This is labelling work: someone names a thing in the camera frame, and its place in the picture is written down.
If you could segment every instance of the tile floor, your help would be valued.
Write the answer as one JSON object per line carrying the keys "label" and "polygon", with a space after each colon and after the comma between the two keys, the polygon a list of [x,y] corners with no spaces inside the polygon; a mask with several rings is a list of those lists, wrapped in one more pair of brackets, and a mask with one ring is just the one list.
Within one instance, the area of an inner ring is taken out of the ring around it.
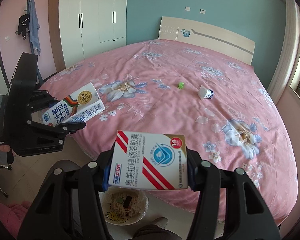
{"label": "tile floor", "polygon": [[[33,201],[48,170],[55,162],[64,159],[71,160],[79,166],[90,161],[90,158],[82,152],[71,137],[66,138],[61,152],[30,157],[17,156],[12,164],[12,171],[0,171],[0,186],[9,194],[8,198],[0,194],[0,200],[5,204],[21,203],[24,200]],[[164,216],[169,219],[166,229],[178,234],[182,239],[186,239],[194,214],[170,206],[150,194],[147,196],[149,209],[146,216],[138,223],[130,226],[115,226],[107,223],[112,237],[115,240],[130,239],[138,228],[157,217]],[[218,224],[216,237],[221,236],[222,231],[223,225]]]}

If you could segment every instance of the milk carton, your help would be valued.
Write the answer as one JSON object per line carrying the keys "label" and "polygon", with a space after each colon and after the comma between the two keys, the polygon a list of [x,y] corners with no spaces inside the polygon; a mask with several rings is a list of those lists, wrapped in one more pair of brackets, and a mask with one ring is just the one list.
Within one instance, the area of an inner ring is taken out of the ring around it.
{"label": "milk carton", "polygon": [[42,120],[44,124],[50,126],[64,122],[85,122],[105,109],[90,82],[49,108],[43,113]]}
{"label": "milk carton", "polygon": [[118,131],[109,184],[145,190],[187,188],[184,136]]}

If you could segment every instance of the yellow cartoon drawing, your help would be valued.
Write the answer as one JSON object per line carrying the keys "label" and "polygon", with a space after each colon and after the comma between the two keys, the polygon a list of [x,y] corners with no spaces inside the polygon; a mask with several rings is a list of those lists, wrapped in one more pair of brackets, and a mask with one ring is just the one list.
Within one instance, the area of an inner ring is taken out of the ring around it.
{"label": "yellow cartoon drawing", "polygon": [[120,222],[120,223],[124,223],[124,222],[128,221],[127,218],[121,218],[121,217],[119,217],[116,212],[108,212],[106,214],[106,218],[108,218],[108,219],[110,219],[112,221]]}

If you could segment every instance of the curtain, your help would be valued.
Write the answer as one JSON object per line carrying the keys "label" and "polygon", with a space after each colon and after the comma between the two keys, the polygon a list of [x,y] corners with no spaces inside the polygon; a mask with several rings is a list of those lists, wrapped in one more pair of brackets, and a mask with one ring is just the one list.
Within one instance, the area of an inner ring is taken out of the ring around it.
{"label": "curtain", "polygon": [[267,89],[275,104],[278,103],[295,64],[300,36],[300,10],[294,0],[286,0],[286,28],[277,68]]}

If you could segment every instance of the silver screw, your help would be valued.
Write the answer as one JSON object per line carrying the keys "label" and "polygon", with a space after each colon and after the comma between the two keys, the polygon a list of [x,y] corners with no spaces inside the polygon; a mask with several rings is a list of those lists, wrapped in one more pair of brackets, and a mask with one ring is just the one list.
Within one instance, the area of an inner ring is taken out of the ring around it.
{"label": "silver screw", "polygon": [[243,169],[241,169],[241,168],[237,168],[235,171],[236,171],[239,175],[243,175],[243,174],[245,173],[245,171],[244,171]]}
{"label": "silver screw", "polygon": [[60,168],[56,168],[56,169],[53,171],[54,175],[59,175],[59,174],[61,174],[61,172],[62,172],[62,169],[60,169]]}
{"label": "silver screw", "polygon": [[202,162],[201,162],[201,165],[202,165],[203,167],[206,167],[206,168],[208,168],[208,167],[210,167],[210,166],[211,166],[211,163],[210,163],[210,162],[208,162],[208,161],[202,161]]}
{"label": "silver screw", "polygon": [[96,162],[89,162],[88,163],[88,167],[89,168],[95,168],[95,167],[97,167],[98,166],[98,163],[96,163]]}

